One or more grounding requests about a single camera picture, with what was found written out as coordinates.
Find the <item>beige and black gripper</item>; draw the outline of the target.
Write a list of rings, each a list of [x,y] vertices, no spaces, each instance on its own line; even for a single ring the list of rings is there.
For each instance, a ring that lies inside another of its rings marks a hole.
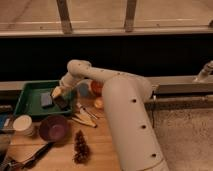
[[[68,102],[62,96],[62,89],[56,86],[51,92],[53,102],[61,109],[65,110],[69,107]]]

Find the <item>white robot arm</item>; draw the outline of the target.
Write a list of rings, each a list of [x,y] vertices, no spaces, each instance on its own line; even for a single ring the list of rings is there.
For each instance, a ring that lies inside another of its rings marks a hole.
[[[96,68],[89,61],[70,60],[53,92],[62,95],[84,78],[103,83],[104,111],[122,171],[169,171],[144,103],[152,84],[139,75]]]

